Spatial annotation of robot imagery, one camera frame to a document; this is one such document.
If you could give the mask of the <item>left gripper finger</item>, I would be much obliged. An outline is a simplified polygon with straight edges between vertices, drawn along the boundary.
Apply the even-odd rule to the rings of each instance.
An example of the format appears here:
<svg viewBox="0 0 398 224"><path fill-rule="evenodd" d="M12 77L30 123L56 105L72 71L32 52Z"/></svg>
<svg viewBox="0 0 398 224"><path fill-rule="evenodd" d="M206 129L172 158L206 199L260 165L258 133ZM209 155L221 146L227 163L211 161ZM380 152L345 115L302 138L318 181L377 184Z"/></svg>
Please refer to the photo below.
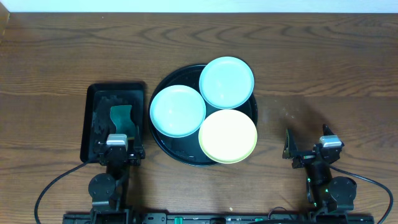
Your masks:
<svg viewBox="0 0 398 224"><path fill-rule="evenodd" d="M106 141L106 135L108 133L107 126L98 126L94 131L94 143L93 143L93 152L98 153Z"/></svg>
<svg viewBox="0 0 398 224"><path fill-rule="evenodd" d="M134 136L134 150L136 152L142 152L144 150L144 146L142 143L141 130L139 128L139 125L136 125L135 136Z"/></svg>

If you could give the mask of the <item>green yellow sponge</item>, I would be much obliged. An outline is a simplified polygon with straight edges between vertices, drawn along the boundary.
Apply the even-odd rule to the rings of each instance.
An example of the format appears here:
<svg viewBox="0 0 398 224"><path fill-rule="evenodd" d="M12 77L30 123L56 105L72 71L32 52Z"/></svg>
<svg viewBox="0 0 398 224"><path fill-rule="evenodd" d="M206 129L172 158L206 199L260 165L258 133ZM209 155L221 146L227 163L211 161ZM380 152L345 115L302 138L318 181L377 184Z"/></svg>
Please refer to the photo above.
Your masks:
<svg viewBox="0 0 398 224"><path fill-rule="evenodd" d="M112 106L110 118L116 127L116 134L125 134L128 140L136 136L136 125L131 119L132 105Z"/></svg>

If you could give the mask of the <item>light blue plate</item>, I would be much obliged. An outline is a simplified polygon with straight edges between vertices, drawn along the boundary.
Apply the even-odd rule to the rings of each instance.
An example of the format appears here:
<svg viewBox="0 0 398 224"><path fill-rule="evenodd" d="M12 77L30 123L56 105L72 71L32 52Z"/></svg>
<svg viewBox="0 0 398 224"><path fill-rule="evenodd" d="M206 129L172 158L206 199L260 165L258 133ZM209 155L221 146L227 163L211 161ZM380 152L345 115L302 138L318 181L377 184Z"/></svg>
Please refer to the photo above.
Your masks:
<svg viewBox="0 0 398 224"><path fill-rule="evenodd" d="M204 100L218 109L241 106L252 95L254 74L249 65L236 57L219 57L201 71L199 89Z"/></svg>
<svg viewBox="0 0 398 224"><path fill-rule="evenodd" d="M155 95L149 114L160 133L171 138L182 138L199 129L206 117L206 105L201 94L193 88L172 85Z"/></svg>

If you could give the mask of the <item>yellow plate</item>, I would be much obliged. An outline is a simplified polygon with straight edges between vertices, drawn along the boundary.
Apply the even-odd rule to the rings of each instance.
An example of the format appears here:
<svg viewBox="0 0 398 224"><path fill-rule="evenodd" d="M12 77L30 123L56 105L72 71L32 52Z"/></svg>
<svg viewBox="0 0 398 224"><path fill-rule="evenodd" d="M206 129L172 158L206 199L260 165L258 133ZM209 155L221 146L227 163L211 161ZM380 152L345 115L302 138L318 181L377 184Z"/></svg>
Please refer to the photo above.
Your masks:
<svg viewBox="0 0 398 224"><path fill-rule="evenodd" d="M204 120L198 142L211 160L234 164L247 158L256 147L256 125L238 110L219 110Z"/></svg>

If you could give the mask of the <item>light blue plate top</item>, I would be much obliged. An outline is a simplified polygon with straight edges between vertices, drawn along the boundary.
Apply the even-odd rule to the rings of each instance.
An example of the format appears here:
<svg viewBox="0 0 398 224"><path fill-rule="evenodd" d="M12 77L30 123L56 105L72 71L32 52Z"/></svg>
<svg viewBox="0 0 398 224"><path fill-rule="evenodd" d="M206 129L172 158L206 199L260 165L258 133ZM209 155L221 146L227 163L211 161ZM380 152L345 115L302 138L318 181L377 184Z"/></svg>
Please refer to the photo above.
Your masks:
<svg viewBox="0 0 398 224"><path fill-rule="evenodd" d="M249 65L236 57L219 57L201 71L199 89L204 100L218 109L241 106L252 95L254 74Z"/></svg>

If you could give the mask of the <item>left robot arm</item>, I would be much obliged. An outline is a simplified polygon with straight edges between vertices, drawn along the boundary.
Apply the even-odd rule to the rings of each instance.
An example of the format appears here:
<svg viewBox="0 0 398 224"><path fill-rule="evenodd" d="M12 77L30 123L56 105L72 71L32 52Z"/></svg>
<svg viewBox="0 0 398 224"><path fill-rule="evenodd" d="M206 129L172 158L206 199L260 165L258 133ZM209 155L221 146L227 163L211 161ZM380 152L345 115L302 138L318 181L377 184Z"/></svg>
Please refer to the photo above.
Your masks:
<svg viewBox="0 0 398 224"><path fill-rule="evenodd" d="M95 213L117 213L127 209L130 168L139 166L145 158L138 125L133 133L131 139L126 134L109 134L104 143L94 147L95 161L106 167L106 172L94 176L88 186Z"/></svg>

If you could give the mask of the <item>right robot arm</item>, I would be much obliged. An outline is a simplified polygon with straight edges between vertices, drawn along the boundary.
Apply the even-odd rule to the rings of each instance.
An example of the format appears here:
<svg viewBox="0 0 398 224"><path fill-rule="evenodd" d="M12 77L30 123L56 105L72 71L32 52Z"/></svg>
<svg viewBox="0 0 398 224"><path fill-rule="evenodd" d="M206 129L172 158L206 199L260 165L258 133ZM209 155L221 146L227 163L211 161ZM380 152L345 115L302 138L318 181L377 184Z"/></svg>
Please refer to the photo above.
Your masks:
<svg viewBox="0 0 398 224"><path fill-rule="evenodd" d="M344 143L327 125L313 149L300 151L291 130L286 130L282 157L292 161L294 169L304 168L307 174L307 197L320 213L340 214L354 209L356 182L349 177L331 174L331 164L340 159Z"/></svg>

